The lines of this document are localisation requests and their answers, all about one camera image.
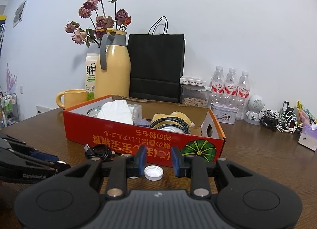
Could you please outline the white ribbed bottle cap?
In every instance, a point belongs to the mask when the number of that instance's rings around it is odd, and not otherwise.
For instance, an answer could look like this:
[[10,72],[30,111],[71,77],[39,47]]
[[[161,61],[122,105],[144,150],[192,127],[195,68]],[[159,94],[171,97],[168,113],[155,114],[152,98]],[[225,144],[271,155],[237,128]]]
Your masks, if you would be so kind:
[[156,165],[149,165],[144,170],[145,178],[150,181],[159,181],[163,177],[163,169]]

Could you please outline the purple woven pouch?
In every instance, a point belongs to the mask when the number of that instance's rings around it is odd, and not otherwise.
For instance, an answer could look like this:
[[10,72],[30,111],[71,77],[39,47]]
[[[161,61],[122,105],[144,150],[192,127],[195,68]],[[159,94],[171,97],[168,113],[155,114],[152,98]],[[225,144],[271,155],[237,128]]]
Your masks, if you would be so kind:
[[147,119],[141,119],[138,122],[135,123],[135,125],[140,127],[150,127],[151,122]]

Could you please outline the yellow white plush sheep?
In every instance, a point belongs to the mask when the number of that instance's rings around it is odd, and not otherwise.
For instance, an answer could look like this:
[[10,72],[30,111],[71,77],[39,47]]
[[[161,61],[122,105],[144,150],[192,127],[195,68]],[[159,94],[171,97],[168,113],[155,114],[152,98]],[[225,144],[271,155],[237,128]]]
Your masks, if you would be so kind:
[[190,129],[194,126],[195,124],[182,112],[155,114],[150,124],[150,128],[180,134],[190,134]]

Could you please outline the white cloth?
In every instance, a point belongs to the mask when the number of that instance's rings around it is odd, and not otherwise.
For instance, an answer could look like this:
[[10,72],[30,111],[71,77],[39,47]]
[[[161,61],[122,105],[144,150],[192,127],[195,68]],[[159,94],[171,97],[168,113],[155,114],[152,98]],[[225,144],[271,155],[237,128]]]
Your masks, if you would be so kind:
[[115,100],[102,105],[97,118],[133,125],[133,116],[126,100]]

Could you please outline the white plastic jar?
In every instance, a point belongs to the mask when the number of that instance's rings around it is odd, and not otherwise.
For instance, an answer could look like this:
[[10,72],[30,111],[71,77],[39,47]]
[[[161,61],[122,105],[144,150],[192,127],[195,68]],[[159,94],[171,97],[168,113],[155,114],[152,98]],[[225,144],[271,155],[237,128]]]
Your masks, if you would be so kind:
[[139,124],[142,120],[142,106],[137,104],[128,104],[128,108],[131,111],[134,124]]

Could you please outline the red cardboard box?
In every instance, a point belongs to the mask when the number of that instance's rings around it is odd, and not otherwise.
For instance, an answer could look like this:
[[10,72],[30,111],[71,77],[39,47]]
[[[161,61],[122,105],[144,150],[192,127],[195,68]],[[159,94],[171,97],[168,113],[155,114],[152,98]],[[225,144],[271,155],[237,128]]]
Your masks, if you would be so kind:
[[152,119],[157,113],[184,113],[194,126],[189,134],[168,132],[149,127],[129,125],[88,116],[88,111],[123,98],[115,95],[103,96],[69,107],[63,111],[66,138],[82,145],[104,144],[117,153],[136,154],[140,145],[146,147],[149,163],[171,166],[171,148],[193,147],[209,162],[216,161],[223,151],[226,136],[211,109],[167,103],[154,100],[128,98],[129,104],[142,107],[143,118]]

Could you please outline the white tin box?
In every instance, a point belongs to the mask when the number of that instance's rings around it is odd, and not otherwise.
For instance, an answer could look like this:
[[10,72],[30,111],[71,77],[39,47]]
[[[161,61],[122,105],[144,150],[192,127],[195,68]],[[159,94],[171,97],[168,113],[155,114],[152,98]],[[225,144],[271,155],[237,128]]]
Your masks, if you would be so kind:
[[212,103],[211,109],[219,122],[226,124],[235,123],[236,114],[238,112],[238,109],[236,107],[232,107],[231,105]]

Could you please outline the clear snack container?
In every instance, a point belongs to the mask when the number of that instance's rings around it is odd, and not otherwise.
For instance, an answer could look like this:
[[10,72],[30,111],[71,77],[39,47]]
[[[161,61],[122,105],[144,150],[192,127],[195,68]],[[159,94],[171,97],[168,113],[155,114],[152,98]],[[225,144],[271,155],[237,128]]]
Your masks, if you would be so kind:
[[181,103],[187,106],[207,107],[210,90],[205,86],[182,85]]

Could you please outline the middle water bottle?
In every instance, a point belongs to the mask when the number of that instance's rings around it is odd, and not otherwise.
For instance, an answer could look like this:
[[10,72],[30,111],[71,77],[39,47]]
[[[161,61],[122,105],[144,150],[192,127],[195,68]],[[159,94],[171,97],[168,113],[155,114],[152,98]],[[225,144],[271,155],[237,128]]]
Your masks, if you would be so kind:
[[233,68],[229,68],[229,72],[226,76],[225,87],[224,87],[224,103],[226,105],[233,105],[233,101],[238,92],[238,83],[236,80],[236,70]]

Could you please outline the water bottle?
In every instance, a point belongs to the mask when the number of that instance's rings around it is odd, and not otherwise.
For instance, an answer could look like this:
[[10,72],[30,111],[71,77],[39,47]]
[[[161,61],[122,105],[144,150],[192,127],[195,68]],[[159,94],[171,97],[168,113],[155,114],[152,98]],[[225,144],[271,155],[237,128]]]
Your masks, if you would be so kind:
[[225,87],[224,87],[224,103],[226,105],[233,105],[233,101],[238,92],[238,83],[236,80],[236,70],[233,68],[229,68],[229,72],[226,76]]
[[237,93],[237,100],[238,100],[238,112],[236,114],[237,120],[244,119],[244,116],[247,110],[249,94],[250,94],[249,73],[246,71],[243,71],[239,79],[238,93]]
[[223,75],[223,67],[216,66],[216,70],[211,78],[210,82],[210,102],[219,103],[221,101],[222,94],[225,87],[225,78]]

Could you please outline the yellow ceramic mug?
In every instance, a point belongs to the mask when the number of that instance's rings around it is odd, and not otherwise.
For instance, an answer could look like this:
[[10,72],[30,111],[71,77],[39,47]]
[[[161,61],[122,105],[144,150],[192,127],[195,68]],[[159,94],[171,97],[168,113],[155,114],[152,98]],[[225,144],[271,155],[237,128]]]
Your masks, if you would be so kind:
[[88,92],[85,89],[73,89],[60,92],[56,95],[56,104],[61,108],[69,108],[86,102],[88,99]]

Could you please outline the left water bottle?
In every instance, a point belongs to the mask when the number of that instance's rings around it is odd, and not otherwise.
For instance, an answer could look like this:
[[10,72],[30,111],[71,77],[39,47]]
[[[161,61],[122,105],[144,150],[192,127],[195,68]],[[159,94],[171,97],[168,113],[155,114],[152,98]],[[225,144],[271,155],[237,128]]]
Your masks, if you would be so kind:
[[219,103],[221,101],[222,94],[225,87],[225,78],[223,75],[223,67],[216,66],[216,70],[211,78],[210,82],[210,102]]

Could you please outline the right water bottle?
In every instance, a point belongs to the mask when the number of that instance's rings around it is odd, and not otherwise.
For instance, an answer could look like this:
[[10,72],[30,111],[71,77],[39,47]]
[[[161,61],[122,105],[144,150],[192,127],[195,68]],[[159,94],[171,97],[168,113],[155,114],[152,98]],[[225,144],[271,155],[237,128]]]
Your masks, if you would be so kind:
[[243,71],[239,79],[238,93],[237,93],[237,100],[238,100],[238,112],[236,114],[237,120],[244,119],[244,116],[247,110],[249,94],[250,94],[249,73],[246,71]]

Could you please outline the white flat box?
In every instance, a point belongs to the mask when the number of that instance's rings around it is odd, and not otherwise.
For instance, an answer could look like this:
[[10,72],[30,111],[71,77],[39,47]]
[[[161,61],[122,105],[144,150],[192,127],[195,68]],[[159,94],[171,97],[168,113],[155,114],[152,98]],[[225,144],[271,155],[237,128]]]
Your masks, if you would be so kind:
[[199,78],[181,77],[180,78],[180,84],[205,87],[206,86],[206,81],[204,81],[202,79],[199,79]]

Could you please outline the white toy robot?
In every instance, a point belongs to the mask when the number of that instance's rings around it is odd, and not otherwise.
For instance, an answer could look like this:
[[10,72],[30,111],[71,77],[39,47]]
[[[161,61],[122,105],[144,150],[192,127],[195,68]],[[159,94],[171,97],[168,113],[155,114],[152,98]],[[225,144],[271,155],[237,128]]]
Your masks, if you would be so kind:
[[249,110],[246,112],[244,120],[253,125],[260,125],[260,112],[264,109],[264,102],[261,96],[253,95],[248,100]]

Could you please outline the yellow thermos jug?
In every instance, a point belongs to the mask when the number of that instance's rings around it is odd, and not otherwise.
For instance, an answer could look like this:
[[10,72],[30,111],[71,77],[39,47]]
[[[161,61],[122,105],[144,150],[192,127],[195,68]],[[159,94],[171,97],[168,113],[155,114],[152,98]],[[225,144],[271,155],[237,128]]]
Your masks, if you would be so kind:
[[96,63],[95,98],[107,95],[128,97],[131,61],[126,45],[126,32],[107,28],[100,42]]

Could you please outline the white milk carton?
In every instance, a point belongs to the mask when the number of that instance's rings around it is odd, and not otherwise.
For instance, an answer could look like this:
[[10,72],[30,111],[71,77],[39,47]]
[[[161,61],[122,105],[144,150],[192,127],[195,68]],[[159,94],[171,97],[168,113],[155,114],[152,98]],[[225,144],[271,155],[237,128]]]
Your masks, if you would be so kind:
[[85,89],[88,93],[88,100],[95,98],[95,73],[96,63],[99,55],[96,53],[87,53],[85,60]]

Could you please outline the black paper shopping bag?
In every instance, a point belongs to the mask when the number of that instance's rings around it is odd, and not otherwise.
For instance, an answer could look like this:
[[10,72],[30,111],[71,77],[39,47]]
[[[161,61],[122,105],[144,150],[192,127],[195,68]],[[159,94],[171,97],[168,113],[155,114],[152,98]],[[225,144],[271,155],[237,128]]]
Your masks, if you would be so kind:
[[159,18],[147,34],[130,34],[130,97],[179,103],[183,76],[185,39],[169,34],[166,16]]

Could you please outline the purple tissue box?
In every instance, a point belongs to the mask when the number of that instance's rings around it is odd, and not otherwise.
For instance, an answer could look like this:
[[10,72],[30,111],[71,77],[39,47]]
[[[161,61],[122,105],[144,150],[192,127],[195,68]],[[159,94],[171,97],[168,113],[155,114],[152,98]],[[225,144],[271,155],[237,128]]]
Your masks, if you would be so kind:
[[306,148],[316,151],[317,149],[317,124],[305,125],[301,131],[298,143]]

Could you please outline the colourful snack packets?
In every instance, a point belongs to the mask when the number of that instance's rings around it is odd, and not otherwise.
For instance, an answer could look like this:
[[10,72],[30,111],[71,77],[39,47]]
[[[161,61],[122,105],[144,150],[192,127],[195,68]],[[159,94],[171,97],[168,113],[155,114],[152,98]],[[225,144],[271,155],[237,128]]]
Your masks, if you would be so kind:
[[316,124],[316,117],[300,101],[297,101],[297,110],[303,126]]

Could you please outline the dried pink rose bouquet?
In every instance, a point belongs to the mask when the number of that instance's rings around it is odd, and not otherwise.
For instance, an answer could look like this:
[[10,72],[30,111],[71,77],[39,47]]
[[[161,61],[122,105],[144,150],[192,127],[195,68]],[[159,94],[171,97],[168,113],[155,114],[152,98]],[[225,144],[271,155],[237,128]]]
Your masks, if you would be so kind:
[[106,35],[108,29],[118,29],[126,31],[131,24],[132,18],[125,9],[117,9],[118,0],[108,0],[114,4],[115,16],[107,16],[104,2],[106,0],[86,0],[78,10],[78,16],[88,19],[91,25],[84,29],[78,22],[68,22],[64,27],[65,32],[71,35],[74,43],[85,44],[89,47],[91,44],[100,46],[102,37]]

